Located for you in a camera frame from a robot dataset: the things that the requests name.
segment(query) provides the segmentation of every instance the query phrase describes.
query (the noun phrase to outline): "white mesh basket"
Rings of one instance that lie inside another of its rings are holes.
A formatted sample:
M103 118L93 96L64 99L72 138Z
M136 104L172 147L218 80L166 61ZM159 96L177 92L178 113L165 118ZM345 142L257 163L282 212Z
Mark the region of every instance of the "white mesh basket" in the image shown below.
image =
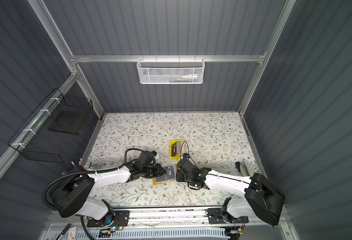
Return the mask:
M205 62L189 61L137 61L142 84L200 84L203 81Z

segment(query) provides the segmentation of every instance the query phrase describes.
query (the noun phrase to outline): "wire mesh basket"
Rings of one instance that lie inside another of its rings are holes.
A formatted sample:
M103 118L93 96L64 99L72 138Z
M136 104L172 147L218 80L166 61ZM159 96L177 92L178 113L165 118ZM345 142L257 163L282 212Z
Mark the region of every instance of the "wire mesh basket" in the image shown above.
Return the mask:
M137 70L142 84L201 84L204 77L205 62L153 61L139 58Z
M8 145L28 160L73 161L73 143L92 111L90 99L61 94L48 108L39 111L39 118L31 126L21 128L22 137L15 134Z

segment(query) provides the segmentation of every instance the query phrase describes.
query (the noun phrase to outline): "black wire basket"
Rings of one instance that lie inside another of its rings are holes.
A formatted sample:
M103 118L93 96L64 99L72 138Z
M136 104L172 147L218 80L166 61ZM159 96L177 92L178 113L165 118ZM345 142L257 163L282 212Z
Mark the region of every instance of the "black wire basket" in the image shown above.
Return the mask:
M48 108L39 110L39 118L33 124L27 125L27 120L8 145L28 160L73 161L70 159L73 143L92 111L90 99L60 94Z

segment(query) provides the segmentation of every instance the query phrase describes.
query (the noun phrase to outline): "dark gray wall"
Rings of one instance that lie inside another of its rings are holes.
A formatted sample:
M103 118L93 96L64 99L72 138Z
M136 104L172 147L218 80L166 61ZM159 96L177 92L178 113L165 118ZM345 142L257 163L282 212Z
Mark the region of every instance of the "dark gray wall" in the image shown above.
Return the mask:
M106 112L238 110L257 63L206 63L202 84L141 84L135 63L79 63Z
M46 5L75 55L257 55L283 0L59 1Z
M27 1L0 1L0 156L41 101L70 72ZM77 84L68 94L80 96ZM73 146L81 157L97 122L94 114ZM0 180L0 239L37 239L50 210L41 191L70 164L18 157Z
M352 0L296 3L245 119L301 239L352 239Z

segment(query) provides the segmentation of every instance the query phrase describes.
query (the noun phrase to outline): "floral tablecloth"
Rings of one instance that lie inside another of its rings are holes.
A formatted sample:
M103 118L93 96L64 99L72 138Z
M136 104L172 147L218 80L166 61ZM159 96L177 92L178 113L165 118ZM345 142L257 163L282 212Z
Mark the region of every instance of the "floral tablecloth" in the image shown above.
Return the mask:
M118 166L124 151L136 147L157 151L162 166L176 164L169 157L170 141L183 139L197 167L240 175L236 161L244 161L250 173L259 172L237 113L109 113L97 136L87 165L101 169ZM128 160L140 152L128 152ZM220 205L231 194L219 190L191 190L185 183L153 185L152 179L98 188L91 197L111 206Z

